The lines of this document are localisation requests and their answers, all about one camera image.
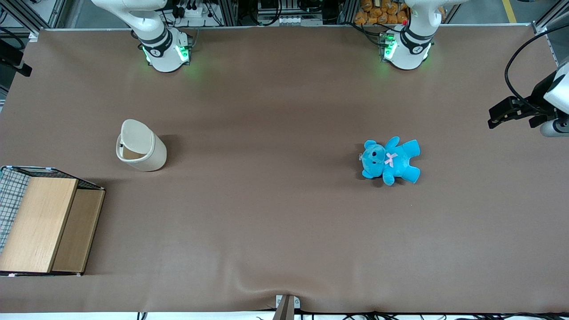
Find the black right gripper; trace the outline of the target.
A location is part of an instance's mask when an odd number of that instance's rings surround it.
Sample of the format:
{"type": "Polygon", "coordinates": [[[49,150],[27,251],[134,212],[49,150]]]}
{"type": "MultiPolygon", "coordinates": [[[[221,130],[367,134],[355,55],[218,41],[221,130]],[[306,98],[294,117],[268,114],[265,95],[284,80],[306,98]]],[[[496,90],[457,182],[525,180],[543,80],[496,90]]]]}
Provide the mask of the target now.
{"type": "Polygon", "coordinates": [[[8,34],[10,38],[15,39],[20,45],[19,47],[15,47],[14,45],[11,45],[10,43],[1,39],[0,41],[1,63],[18,71],[18,73],[20,73],[24,77],[30,77],[32,73],[32,68],[26,63],[23,63],[22,50],[25,49],[24,43],[22,42],[20,37],[18,37],[13,32],[9,31],[8,29],[1,27],[0,30],[5,34],[8,34]]]}

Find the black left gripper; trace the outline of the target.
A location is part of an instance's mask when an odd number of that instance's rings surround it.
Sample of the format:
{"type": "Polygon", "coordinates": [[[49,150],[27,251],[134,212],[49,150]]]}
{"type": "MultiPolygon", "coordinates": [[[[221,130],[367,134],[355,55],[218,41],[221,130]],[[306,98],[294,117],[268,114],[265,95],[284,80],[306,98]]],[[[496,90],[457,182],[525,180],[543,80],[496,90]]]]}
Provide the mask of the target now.
{"type": "Polygon", "coordinates": [[[530,117],[529,125],[536,128],[542,125],[545,129],[559,129],[559,112],[552,103],[545,99],[545,93],[548,92],[556,72],[553,71],[545,79],[536,84],[532,93],[525,97],[525,102],[521,101],[521,111],[518,115],[518,105],[516,97],[506,97],[489,109],[489,129],[494,129],[498,125],[519,118],[530,117]]]}

